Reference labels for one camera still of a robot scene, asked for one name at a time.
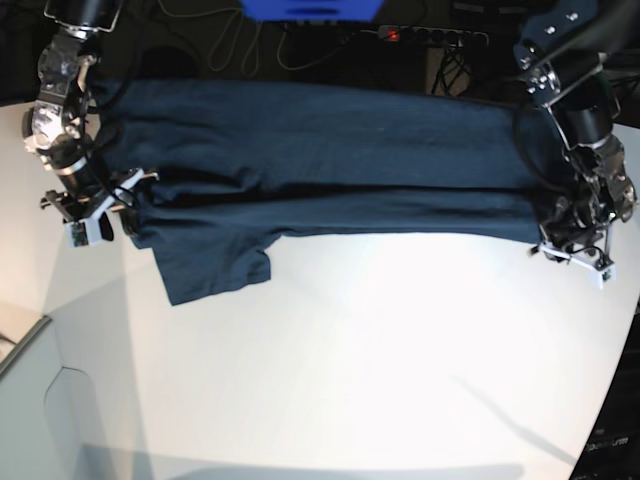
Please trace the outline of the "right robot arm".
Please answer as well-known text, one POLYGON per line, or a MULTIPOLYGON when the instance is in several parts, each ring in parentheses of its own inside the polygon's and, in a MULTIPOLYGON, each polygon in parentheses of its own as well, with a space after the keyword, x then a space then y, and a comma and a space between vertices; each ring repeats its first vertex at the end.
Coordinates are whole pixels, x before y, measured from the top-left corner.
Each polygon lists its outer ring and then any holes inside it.
POLYGON ((100 104, 89 80, 101 59, 98 41, 115 29, 122 8, 120 1, 49 1, 44 9, 59 29, 40 54, 40 90, 23 117, 22 133, 26 151, 38 156, 64 188, 46 192, 40 206, 61 214, 73 248, 112 241, 108 214, 119 213, 128 227, 137 209, 136 185, 158 177, 142 168, 108 172, 102 158, 115 142, 99 144, 87 131, 88 116, 109 111, 126 91, 121 86, 100 104))

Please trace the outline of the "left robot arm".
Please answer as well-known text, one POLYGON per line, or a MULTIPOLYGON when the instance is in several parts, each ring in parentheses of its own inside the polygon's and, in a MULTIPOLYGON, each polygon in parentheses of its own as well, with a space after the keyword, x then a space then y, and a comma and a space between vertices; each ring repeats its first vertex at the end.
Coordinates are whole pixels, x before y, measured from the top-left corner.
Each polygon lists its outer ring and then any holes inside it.
POLYGON ((638 205, 624 147, 613 133, 620 104, 604 67, 632 39, 638 20, 636 1, 556 1, 524 21, 513 48, 518 78, 550 119, 561 155, 574 170, 567 182, 546 177, 523 145, 522 115, 515 114, 512 132, 521 159, 558 196, 540 224, 535 249, 587 269, 601 283, 615 276, 612 226, 629 221, 638 205))

